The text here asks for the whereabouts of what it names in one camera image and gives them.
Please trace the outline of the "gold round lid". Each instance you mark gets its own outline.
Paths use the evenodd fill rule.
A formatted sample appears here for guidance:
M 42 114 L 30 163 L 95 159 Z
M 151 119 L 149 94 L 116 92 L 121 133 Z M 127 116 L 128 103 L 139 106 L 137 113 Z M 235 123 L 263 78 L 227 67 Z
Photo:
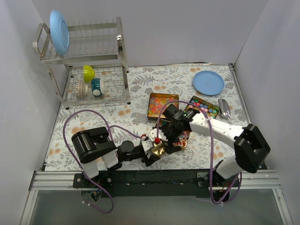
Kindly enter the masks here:
M 165 145 L 163 142 L 153 143 L 153 148 L 150 150 L 155 156 L 162 156 L 165 154 Z

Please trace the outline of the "tin of star candies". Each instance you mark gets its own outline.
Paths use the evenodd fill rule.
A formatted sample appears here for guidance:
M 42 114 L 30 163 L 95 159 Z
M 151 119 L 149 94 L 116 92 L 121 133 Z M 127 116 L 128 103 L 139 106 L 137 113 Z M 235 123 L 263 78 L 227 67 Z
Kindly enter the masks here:
M 192 98 L 189 101 L 192 105 L 187 105 L 184 109 L 184 111 L 188 109 L 195 109 L 199 110 L 197 108 L 200 107 L 203 111 L 207 113 L 209 117 L 216 118 L 218 113 L 220 112 L 220 108 L 202 98 L 199 98 L 197 96 L 192 96 Z

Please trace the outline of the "silver metal scoop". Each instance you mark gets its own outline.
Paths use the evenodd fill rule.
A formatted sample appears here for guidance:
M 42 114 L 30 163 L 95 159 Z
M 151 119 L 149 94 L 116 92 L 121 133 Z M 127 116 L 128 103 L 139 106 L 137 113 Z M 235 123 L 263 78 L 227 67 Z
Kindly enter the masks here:
M 220 109 L 221 116 L 223 118 L 226 118 L 229 121 L 230 124 L 233 124 L 233 122 L 231 121 L 231 118 L 230 118 L 231 110 L 230 110 L 228 102 L 223 98 L 219 98 L 218 99 L 218 104 L 219 104 L 219 109 Z

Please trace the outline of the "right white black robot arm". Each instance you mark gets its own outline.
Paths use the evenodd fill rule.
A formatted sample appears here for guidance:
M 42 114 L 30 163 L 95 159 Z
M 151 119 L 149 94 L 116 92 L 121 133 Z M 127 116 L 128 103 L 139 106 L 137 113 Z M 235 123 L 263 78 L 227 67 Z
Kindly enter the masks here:
M 221 160 L 206 177 L 205 181 L 213 186 L 223 186 L 240 172 L 256 173 L 270 153 L 270 146 L 259 128 L 253 124 L 246 127 L 231 125 L 209 117 L 196 109 L 179 110 L 169 105 L 163 115 L 170 121 L 160 131 L 166 139 L 174 142 L 184 131 L 211 136 L 232 149 L 234 155 Z

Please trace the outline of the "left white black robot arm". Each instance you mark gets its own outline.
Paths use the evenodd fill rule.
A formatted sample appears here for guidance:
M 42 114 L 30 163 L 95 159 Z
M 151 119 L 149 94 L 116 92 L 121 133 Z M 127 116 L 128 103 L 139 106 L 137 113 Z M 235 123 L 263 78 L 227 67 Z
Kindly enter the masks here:
M 141 159 L 146 166 L 152 165 L 160 159 L 159 156 L 150 154 L 154 145 L 145 135 L 140 144 L 134 146 L 131 141 L 123 141 L 120 146 L 109 138 L 105 127 L 80 131 L 71 138 L 75 151 L 79 157 L 85 175 L 83 181 L 88 187 L 96 187 L 100 176 L 97 159 L 102 159 L 109 171 L 115 171 L 122 167 L 123 162 Z

